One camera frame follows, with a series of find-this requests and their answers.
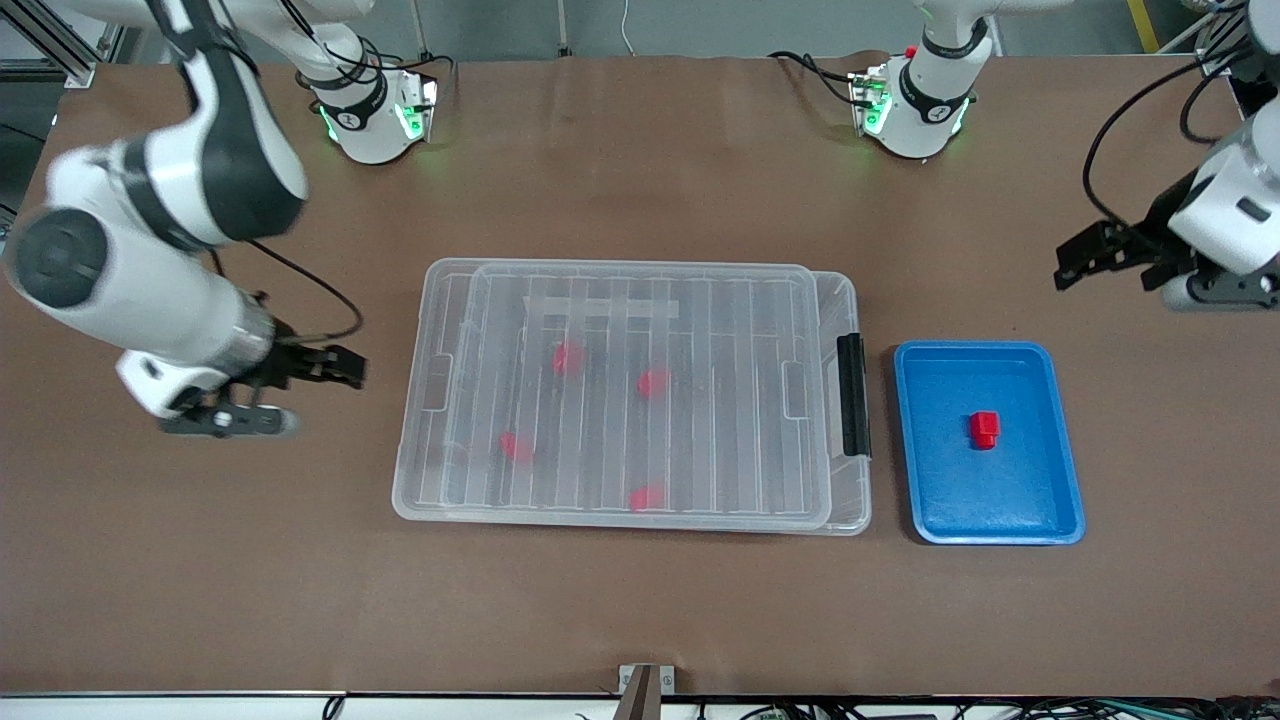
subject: red object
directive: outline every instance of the red object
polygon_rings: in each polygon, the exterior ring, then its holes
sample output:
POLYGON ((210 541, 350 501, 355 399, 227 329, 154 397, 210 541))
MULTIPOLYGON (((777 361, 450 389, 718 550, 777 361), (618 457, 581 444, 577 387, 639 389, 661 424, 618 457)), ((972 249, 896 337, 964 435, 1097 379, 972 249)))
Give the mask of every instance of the red object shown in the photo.
POLYGON ((636 392, 645 400, 653 400, 667 392, 668 383, 671 383, 669 372, 650 368, 640 373, 640 379, 636 380, 636 392))
POLYGON ((576 343, 564 341, 556 346, 552 355, 552 370, 557 375, 571 375, 582 369, 582 360, 586 359, 586 350, 576 343))
POLYGON ((978 450, 991 450, 996 447, 996 438, 1000 437, 1000 415, 980 410, 969 415, 969 437, 978 450))
POLYGON ((631 496, 627 497, 627 506, 631 507, 632 512, 666 507, 662 486, 648 484, 632 492, 631 496))
POLYGON ((529 462, 534 459, 534 446, 516 437, 516 433, 502 433, 498 438, 502 454, 515 462, 529 462))

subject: robotic arm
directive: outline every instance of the robotic arm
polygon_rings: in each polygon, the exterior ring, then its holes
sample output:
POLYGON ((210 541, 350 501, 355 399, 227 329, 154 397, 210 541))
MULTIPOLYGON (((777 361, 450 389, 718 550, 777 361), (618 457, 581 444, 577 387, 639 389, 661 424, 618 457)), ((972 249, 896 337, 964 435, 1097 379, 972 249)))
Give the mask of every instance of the robotic arm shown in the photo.
POLYGON ((311 350, 195 254, 280 234, 306 201, 221 0, 147 0, 182 61, 192 115, 58 158, 46 211, 5 250, 10 282, 50 316, 127 348, 116 370, 170 432, 284 434, 289 413, 256 404, 291 378, 360 387, 364 359, 311 350), (230 383, 255 387, 236 405, 230 383))
POLYGON ((924 36, 911 55, 854 78, 854 123, 895 155, 928 158, 960 132, 973 82, 991 58, 987 15, 1037 13, 1073 0, 911 0, 924 13, 924 36))
MULTIPOLYGON (((1280 10, 1249 3, 1249 37, 1280 79, 1280 10)), ((1277 310, 1280 272, 1280 100, 1271 100, 1133 225, 1100 220, 1057 249, 1053 282, 1137 265, 1147 291, 1172 310, 1277 310)))
MULTIPOLYGON (((84 15, 155 27, 147 0, 63 0, 84 15)), ((374 0, 224 0, 236 27, 262 40, 298 68, 315 92, 329 137, 364 164, 394 160, 430 132, 436 82, 381 67, 376 51, 342 24, 362 18, 374 0)))

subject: clear plastic container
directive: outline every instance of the clear plastic container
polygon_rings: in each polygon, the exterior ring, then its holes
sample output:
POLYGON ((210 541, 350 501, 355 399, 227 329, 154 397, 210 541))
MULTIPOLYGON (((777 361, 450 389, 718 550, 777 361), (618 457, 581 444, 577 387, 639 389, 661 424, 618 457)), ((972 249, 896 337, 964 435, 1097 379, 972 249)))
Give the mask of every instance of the clear plastic container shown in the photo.
POLYGON ((856 331, 842 275, 451 259, 420 320, 403 518, 842 534, 869 519, 867 459, 841 451, 829 402, 827 333, 856 331))

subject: black latch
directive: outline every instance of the black latch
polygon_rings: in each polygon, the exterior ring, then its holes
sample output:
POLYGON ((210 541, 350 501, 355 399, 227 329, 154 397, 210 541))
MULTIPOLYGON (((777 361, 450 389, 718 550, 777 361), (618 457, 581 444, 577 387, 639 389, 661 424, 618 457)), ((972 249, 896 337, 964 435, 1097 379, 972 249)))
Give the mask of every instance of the black latch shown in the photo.
POLYGON ((840 364, 840 420, 845 455, 872 455, 872 428, 867 418, 867 357, 863 336, 849 333, 836 340, 840 364))

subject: black cable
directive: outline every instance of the black cable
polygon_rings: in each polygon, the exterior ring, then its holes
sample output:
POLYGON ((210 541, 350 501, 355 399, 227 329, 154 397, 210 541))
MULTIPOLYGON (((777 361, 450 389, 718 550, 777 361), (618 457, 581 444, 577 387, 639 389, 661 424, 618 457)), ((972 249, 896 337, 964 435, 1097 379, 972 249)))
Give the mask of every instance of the black cable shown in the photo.
POLYGON ((333 696, 324 703, 324 710, 320 711, 320 720, 338 720, 338 715, 342 714, 342 706, 347 705, 346 696, 333 696))
POLYGON ((218 255, 216 250, 209 251, 209 259, 214 261, 214 272, 225 278, 227 269, 223 268, 223 259, 218 255))
POLYGON ((818 76, 818 79, 822 81, 822 85, 827 86, 827 90, 831 91, 832 95, 835 95, 836 97, 838 97, 842 102, 845 102, 847 105, 852 105, 855 108, 870 108, 872 106, 872 104, 868 102, 868 101, 865 101, 865 100, 854 100, 852 97, 849 97, 847 95, 845 95, 844 92, 841 92, 835 85, 831 83, 831 81, 835 79, 835 81, 840 81, 840 82, 844 82, 844 83, 847 85, 849 83, 849 77, 842 76, 840 73, 833 73, 833 72, 831 72, 828 69, 824 69, 824 68, 819 67, 818 63, 817 63, 817 60, 813 59, 813 55, 810 55, 808 53, 805 53, 804 55, 796 55, 795 53, 791 53, 788 50, 778 50, 777 53, 769 53, 769 58, 773 58, 773 59, 777 59, 777 60, 794 60, 794 61, 796 61, 801 68, 804 68, 804 69, 809 70, 810 73, 818 76))
POLYGON ((45 143, 45 138, 40 137, 38 135, 36 135, 33 132, 27 132, 27 131, 24 131, 22 128, 15 128, 15 127, 10 126, 9 123, 0 123, 0 128, 4 128, 6 131, 9 131, 9 132, 15 132, 18 135, 24 135, 24 136, 29 137, 31 140, 35 140, 36 142, 38 142, 41 145, 45 143))
POLYGON ((320 278, 320 275, 316 275, 311 270, 303 268, 302 265, 298 265, 293 260, 289 260, 284 255, 280 255, 279 252, 271 250, 270 247, 262 245, 261 242, 251 240, 248 241, 248 243, 261 250, 268 258, 275 260, 276 263, 284 265, 285 268, 293 270, 294 273, 298 273, 300 275, 323 287, 325 291, 329 292, 329 295, 334 296, 335 299, 338 299, 339 302, 346 305, 347 309, 351 310, 351 314, 355 316, 355 320, 351 323, 351 325, 338 332, 287 337, 280 340, 282 345, 306 345, 310 342, 325 342, 330 340, 339 340, 353 336, 358 333, 361 328, 365 327, 365 314, 361 313, 360 307, 357 307, 356 304, 352 302, 338 288, 325 282, 323 278, 320 278))
POLYGON ((746 715, 739 717, 737 720, 750 720, 751 717, 759 717, 765 712, 773 712, 776 708, 772 705, 765 705, 764 707, 756 707, 755 710, 748 712, 746 715))
POLYGON ((1235 18, 1235 22, 1233 22, 1230 27, 1219 33, 1219 36, 1213 38, 1213 42, 1211 42, 1210 46, 1204 49, 1204 55, 1207 56, 1211 53, 1216 51, 1222 45, 1222 42, 1226 41, 1228 37, 1231 37, 1231 33, 1235 32, 1235 29, 1240 27, 1242 23, 1244 23, 1244 15, 1235 18))
POLYGON ((1185 65, 1179 67, 1175 70, 1170 70, 1170 72, 1165 73, 1164 76, 1158 77, 1157 79, 1149 82, 1146 87, 1143 87, 1138 92, 1133 94, 1133 96, 1130 96, 1119 108, 1116 108, 1116 110, 1114 113, 1111 113, 1111 117, 1108 117, 1106 119, 1106 122, 1102 123, 1102 128, 1100 128, 1098 129, 1098 135, 1096 135, 1093 137, 1093 143, 1089 145, 1089 151, 1084 156, 1084 169, 1080 173, 1080 183, 1084 187, 1084 195, 1085 195, 1085 197, 1089 199, 1089 202, 1093 204, 1094 208, 1097 208, 1098 213, 1102 213, 1103 217, 1106 217, 1108 220, 1111 220, 1112 223, 1115 223, 1116 225, 1119 225, 1123 229, 1129 229, 1132 227, 1128 220, 1125 220, 1124 218, 1121 218, 1119 214, 1116 214, 1115 210, 1112 210, 1106 202, 1103 202, 1102 199, 1098 197, 1097 191, 1093 190, 1093 161, 1098 156, 1098 149, 1102 146, 1102 140, 1106 138, 1106 136, 1107 136, 1108 132, 1111 132, 1112 126, 1116 124, 1116 122, 1120 119, 1120 117, 1124 115, 1125 113, 1128 113, 1130 108, 1133 108, 1134 105, 1138 104, 1138 101, 1140 101, 1143 97, 1151 95, 1157 88, 1160 88, 1160 87, 1167 85, 1169 82, 1171 82, 1174 79, 1178 79, 1179 77, 1181 77, 1181 76, 1184 76, 1184 74, 1187 74, 1187 73, 1189 73, 1189 72, 1199 68, 1203 63, 1210 63, 1210 61, 1213 61, 1213 60, 1220 60, 1220 59, 1226 58, 1228 55, 1231 55, 1233 53, 1236 53, 1239 50, 1240 50, 1240 46, 1239 45, 1234 45, 1234 46, 1231 46, 1231 47, 1229 47, 1226 50, 1221 50, 1219 53, 1204 55, 1202 59, 1194 60, 1192 63, 1188 63, 1185 65))
POLYGON ((1244 58, 1244 55, 1245 53, 1240 51, 1234 58, 1222 60, 1216 68, 1213 68, 1213 72, 1201 78, 1201 81, 1196 85, 1196 88, 1192 90, 1192 94, 1187 96, 1187 101, 1183 102, 1183 110, 1178 114, 1178 129, 1181 131, 1183 137, 1199 145, 1213 145, 1215 142, 1222 140, 1221 137, 1211 137, 1192 131, 1192 108, 1196 106, 1196 101, 1199 100, 1201 94, 1204 92, 1210 83, 1221 77, 1222 73, 1229 70, 1231 65, 1244 58))
POLYGON ((333 50, 329 50, 328 47, 325 47, 325 53, 333 55, 335 59, 342 60, 343 63, 351 63, 352 67, 370 69, 370 70, 411 70, 413 68, 420 68, 422 65, 429 65, 429 64, 435 63, 438 60, 445 60, 445 61, 449 63, 451 67, 454 65, 453 58, 449 58, 448 55, 431 55, 431 54, 428 54, 428 58, 425 60, 416 60, 413 63, 406 63, 403 65, 370 65, 369 63, 365 63, 362 60, 352 60, 351 58, 344 58, 344 56, 334 53, 333 50))

